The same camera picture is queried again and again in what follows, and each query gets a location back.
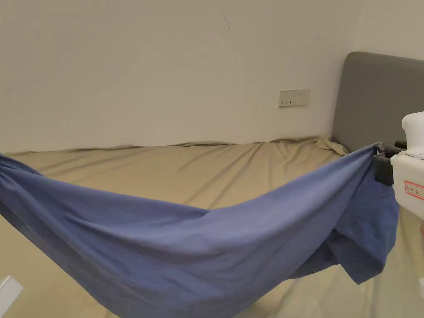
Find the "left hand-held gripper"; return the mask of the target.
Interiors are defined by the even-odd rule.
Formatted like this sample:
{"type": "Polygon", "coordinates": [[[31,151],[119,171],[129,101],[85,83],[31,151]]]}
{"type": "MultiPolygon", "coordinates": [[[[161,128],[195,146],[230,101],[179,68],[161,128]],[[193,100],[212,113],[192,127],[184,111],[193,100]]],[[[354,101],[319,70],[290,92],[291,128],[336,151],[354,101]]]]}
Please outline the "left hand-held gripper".
{"type": "Polygon", "coordinates": [[[23,286],[8,275],[0,283],[0,311],[8,311],[23,290],[23,286]]]}

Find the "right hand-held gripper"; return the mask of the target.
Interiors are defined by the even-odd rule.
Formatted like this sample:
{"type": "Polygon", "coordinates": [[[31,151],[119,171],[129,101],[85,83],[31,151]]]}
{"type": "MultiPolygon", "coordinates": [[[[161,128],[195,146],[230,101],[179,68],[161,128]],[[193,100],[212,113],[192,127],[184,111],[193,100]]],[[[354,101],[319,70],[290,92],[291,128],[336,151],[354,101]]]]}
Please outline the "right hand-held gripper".
{"type": "Polygon", "coordinates": [[[373,156],[375,180],[391,186],[400,206],[424,218],[424,113],[402,120],[405,141],[384,142],[373,156]]]}

